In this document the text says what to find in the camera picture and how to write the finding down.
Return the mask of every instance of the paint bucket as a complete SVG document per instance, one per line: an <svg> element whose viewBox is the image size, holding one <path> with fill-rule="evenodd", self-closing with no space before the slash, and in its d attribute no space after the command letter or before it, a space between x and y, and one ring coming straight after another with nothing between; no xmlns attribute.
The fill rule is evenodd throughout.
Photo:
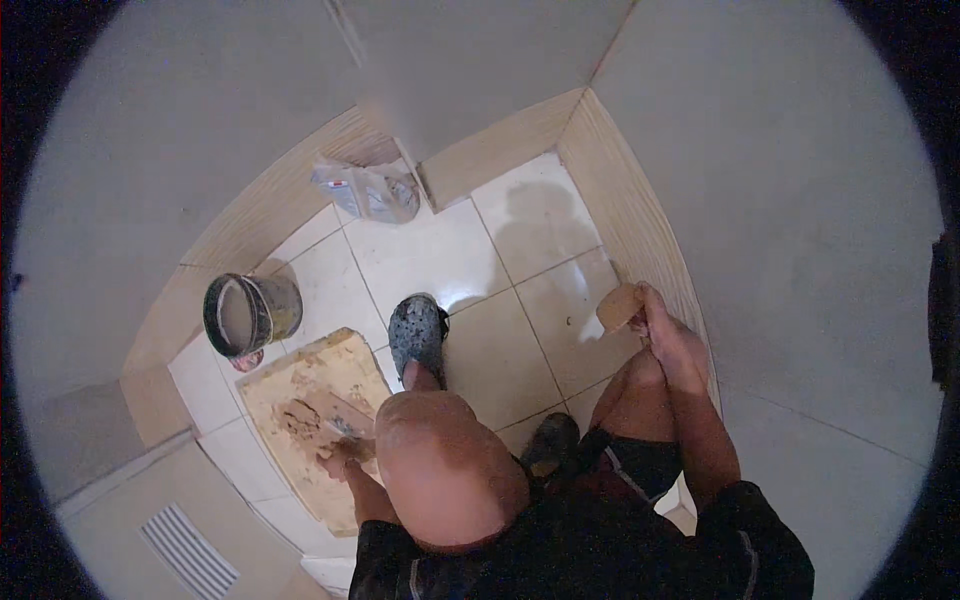
<svg viewBox="0 0 960 600"><path fill-rule="evenodd" d="M206 337L226 358L245 356L289 338L302 318L300 290L283 276L225 273L206 288Z"/></svg>

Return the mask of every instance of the black shorts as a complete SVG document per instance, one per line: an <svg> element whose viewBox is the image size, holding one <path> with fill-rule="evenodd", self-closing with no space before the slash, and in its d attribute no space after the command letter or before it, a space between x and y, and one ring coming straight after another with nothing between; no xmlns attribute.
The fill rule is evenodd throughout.
<svg viewBox="0 0 960 600"><path fill-rule="evenodd" d="M593 428L580 441L578 462L590 471L609 464L613 472L650 504L666 494L683 470L676 442L645 442Z"/></svg>

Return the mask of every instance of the shorts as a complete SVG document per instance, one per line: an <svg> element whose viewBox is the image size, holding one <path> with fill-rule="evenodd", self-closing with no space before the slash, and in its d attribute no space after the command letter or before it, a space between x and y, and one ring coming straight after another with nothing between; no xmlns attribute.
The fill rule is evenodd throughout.
<svg viewBox="0 0 960 600"><path fill-rule="evenodd" d="M656 504L676 483L683 470L680 445L676 442L645 442L621 438L593 428L580 441L577 459L590 487L602 480L601 474L612 474L626 484L639 500ZM602 486L603 494L609 486Z"/></svg>

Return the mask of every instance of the plastic bag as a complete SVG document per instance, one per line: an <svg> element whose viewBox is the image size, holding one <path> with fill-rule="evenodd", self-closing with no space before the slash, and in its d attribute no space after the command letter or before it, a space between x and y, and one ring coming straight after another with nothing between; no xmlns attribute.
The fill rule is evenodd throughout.
<svg viewBox="0 0 960 600"><path fill-rule="evenodd" d="M333 196L333 202L354 217L400 225L420 210L417 183L397 164L355 167L321 157L313 165L310 180Z"/></svg>

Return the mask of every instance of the hand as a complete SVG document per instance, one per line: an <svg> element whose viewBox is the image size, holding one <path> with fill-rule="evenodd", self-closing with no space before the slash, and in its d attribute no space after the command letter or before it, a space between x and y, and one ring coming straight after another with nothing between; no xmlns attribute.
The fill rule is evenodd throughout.
<svg viewBox="0 0 960 600"><path fill-rule="evenodd" d="M346 482L348 465L354 463L356 466L360 466L360 462L357 460L360 448L354 442L341 440L334 444L330 450L328 458L324 458L319 452L317 453L317 464L326 470L331 479Z"/></svg>
<svg viewBox="0 0 960 600"><path fill-rule="evenodd" d="M698 357L692 352L694 343L702 344L700 340L683 323L670 316L663 296L652 285L641 281L636 294L643 308L631 319L630 327L645 329L650 336L650 350L660 361L667 384L692 394L705 394L706 372L698 367ZM706 361L705 348L704 354L702 362Z"/></svg>

